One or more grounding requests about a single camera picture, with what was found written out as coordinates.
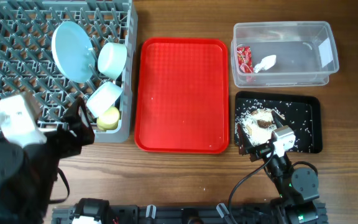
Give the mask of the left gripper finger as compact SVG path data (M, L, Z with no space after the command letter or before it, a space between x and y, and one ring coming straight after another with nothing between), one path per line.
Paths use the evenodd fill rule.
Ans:
M80 107L78 105L71 105L63 115L62 120L65 123L68 123L69 130L73 131L75 134L79 133L80 130L80 114L79 114Z
M78 116L80 119L80 138L83 146L94 143L94 131L86 113L85 102L78 98Z

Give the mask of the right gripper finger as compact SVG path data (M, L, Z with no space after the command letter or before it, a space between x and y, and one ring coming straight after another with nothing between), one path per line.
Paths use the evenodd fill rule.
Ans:
M252 144L240 123L237 124L237 135L239 152L249 152L249 149L252 148Z
M286 125L285 120L275 111L271 111L273 121L277 128L282 128Z

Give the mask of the yellow plastic cup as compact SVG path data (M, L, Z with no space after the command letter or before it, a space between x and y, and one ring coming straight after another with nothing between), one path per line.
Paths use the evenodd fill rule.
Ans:
M118 127L120 118L121 114L119 110L112 106L97 118L96 124L100 130L114 130Z

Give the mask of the light blue bowl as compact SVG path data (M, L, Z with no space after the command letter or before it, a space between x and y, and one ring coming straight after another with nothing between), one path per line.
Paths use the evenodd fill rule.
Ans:
M122 95L123 89L113 82L102 84L87 100L86 107L91 114L98 118L108 110Z

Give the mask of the white tissue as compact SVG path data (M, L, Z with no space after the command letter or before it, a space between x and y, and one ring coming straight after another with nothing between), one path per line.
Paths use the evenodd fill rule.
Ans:
M264 57L260 63L254 66L254 73L259 73L260 71L266 71L272 68L276 64L277 56L269 55Z

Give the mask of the light blue plate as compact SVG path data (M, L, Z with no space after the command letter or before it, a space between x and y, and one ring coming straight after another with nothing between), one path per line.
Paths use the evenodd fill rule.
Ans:
M95 65L93 45L85 30L75 22L62 22L52 35L52 56L62 75L73 82L84 83Z

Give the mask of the red snack wrapper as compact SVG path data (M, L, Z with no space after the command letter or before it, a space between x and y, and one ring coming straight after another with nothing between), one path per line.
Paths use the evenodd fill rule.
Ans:
M253 73L252 53L249 46L240 46L237 48L237 62L240 71L243 73Z

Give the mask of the green bowl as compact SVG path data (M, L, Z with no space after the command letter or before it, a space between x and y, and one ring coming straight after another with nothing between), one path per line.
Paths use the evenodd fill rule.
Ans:
M124 44L108 42L104 44L98 57L98 70L110 79L121 75L127 60L127 47Z

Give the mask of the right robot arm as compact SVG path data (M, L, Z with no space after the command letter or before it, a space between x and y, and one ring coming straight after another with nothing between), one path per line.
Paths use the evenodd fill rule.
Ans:
M277 128L272 131L268 141L258 146L252 146L242 126L237 125L239 154L250 155L252 162L262 159L264 163L232 189L227 204L228 210L231 210L232 197L237 188L263 169L280 195L270 202L275 221L317 223L320 218L315 203L319 198L318 170L305 161L290 162L287 151L295 145L295 133L275 111L272 111L272 118Z

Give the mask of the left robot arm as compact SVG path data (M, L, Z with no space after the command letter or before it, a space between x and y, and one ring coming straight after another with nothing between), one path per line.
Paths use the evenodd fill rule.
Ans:
M59 168L61 159L77 156L94 142L85 102L76 99L63 115L68 128L42 132L35 121L32 96L11 96L0 102L0 223L42 223L57 179L69 188Z

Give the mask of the black waste tray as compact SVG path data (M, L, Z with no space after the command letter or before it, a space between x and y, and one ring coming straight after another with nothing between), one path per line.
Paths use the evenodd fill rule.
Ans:
M318 154L323 149L321 107L313 96L240 91L235 99L234 124L242 126L251 146L271 138L277 128L272 112L294 130L294 152Z

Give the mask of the grey dishwasher rack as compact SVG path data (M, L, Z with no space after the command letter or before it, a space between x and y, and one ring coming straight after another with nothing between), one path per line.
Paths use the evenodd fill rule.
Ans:
M87 100L109 78L88 65L90 78L77 83L65 77L52 56L52 35L63 22L85 30L97 58L104 44L127 48L126 65L113 84L122 88L115 107L121 117L117 128L96 130L96 142L124 142L129 137L132 107L132 59L137 40L138 15L131 0L118 1L0 1L0 100L20 91L32 93L44 131L66 128L63 115L77 99Z

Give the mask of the food scraps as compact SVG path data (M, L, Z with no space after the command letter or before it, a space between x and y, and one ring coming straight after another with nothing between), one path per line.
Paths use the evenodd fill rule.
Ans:
M313 128L311 106L290 101L238 98L235 102L235 125L244 128L252 146L265 143L277 129L271 111L278 113L294 130L296 141L292 151L312 153Z

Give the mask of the clear plastic bin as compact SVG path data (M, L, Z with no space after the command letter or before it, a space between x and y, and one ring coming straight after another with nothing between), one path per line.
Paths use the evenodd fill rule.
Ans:
M239 49L250 48L251 73L239 64ZM275 65L257 70L263 58ZM325 21L245 22L233 28L231 68L235 86L267 88L323 86L338 72L339 60L331 26Z

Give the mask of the red plastic tray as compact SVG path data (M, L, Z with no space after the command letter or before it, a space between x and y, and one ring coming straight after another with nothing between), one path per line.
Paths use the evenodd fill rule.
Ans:
M229 145L228 54L218 39L154 37L141 50L134 139L147 152Z

